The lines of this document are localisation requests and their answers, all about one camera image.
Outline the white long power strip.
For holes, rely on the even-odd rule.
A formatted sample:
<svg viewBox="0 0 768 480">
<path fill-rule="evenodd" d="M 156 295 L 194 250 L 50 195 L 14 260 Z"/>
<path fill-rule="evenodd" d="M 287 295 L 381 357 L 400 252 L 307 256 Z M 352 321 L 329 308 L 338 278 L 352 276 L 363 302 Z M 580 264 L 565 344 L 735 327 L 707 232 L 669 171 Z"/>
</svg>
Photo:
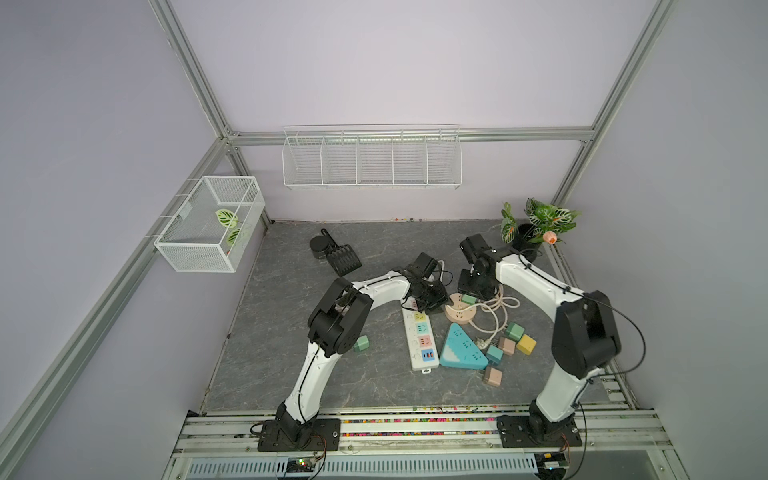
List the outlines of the white long power strip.
<svg viewBox="0 0 768 480">
<path fill-rule="evenodd" d="M 413 371 L 429 374 L 440 365 L 430 318 L 426 313 L 402 308 L 408 347 L 408 358 Z"/>
</svg>

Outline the teal triangular power strip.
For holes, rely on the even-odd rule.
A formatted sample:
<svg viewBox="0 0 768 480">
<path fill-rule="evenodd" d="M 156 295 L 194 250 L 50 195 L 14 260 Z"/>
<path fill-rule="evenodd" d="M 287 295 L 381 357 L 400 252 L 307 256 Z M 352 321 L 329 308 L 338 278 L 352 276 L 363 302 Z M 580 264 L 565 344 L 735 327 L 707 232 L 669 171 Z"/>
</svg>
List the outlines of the teal triangular power strip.
<svg viewBox="0 0 768 480">
<path fill-rule="evenodd" d="M 488 366 L 485 354 L 456 323 L 449 327 L 439 360 L 441 366 L 448 368 L 484 370 Z"/>
</svg>

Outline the teal plug adapter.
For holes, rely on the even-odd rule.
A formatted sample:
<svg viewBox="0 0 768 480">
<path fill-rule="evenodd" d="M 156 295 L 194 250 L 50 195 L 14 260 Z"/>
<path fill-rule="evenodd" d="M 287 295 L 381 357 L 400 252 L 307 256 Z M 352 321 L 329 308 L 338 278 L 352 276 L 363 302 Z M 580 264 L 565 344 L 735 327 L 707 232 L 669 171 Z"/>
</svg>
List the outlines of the teal plug adapter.
<svg viewBox="0 0 768 480">
<path fill-rule="evenodd" d="M 488 362 L 492 365 L 500 365 L 503 360 L 504 352 L 497 346 L 490 345 L 486 350 Z"/>
</svg>

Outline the yellow plug adapter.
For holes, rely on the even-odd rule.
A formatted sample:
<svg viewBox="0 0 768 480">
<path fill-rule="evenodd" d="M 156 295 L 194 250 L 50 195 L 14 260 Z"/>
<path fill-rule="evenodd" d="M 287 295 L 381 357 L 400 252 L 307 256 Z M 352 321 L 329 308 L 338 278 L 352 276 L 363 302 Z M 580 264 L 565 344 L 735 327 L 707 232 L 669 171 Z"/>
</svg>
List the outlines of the yellow plug adapter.
<svg viewBox="0 0 768 480">
<path fill-rule="evenodd" d="M 517 342 L 516 348 L 525 355 L 531 355 L 537 345 L 537 341 L 527 334 L 524 334 Z"/>
</svg>

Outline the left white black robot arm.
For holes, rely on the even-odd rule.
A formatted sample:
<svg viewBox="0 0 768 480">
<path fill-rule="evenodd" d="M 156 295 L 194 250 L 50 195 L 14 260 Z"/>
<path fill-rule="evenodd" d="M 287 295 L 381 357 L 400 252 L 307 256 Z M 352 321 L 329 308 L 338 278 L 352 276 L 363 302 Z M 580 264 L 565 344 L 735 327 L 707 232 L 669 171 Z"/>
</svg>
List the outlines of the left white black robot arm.
<svg viewBox="0 0 768 480">
<path fill-rule="evenodd" d="M 419 313 L 427 313 L 448 300 L 441 280 L 444 266 L 422 252 L 408 266 L 363 281 L 343 277 L 329 286 L 308 319 L 308 350 L 295 386 L 278 407 L 276 422 L 292 438 L 309 431 L 320 401 L 341 356 L 353 348 L 370 312 L 409 300 Z"/>
</svg>

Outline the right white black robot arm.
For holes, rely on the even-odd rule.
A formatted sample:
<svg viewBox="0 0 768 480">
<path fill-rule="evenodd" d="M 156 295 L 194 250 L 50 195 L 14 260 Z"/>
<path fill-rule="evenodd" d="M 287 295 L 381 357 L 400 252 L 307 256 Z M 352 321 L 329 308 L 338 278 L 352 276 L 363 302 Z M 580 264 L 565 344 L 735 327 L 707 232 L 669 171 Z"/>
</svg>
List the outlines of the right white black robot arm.
<svg viewBox="0 0 768 480">
<path fill-rule="evenodd" d="M 530 405 L 528 430 L 538 436 L 561 432 L 573 419 L 588 383 L 604 374 L 606 365 L 621 352 L 608 297 L 563 284 L 521 253 L 489 246 L 480 234 L 465 238 L 460 249 L 471 265 L 460 273 L 460 292 L 490 300 L 501 287 L 510 287 L 553 321 L 555 366 Z"/>
</svg>

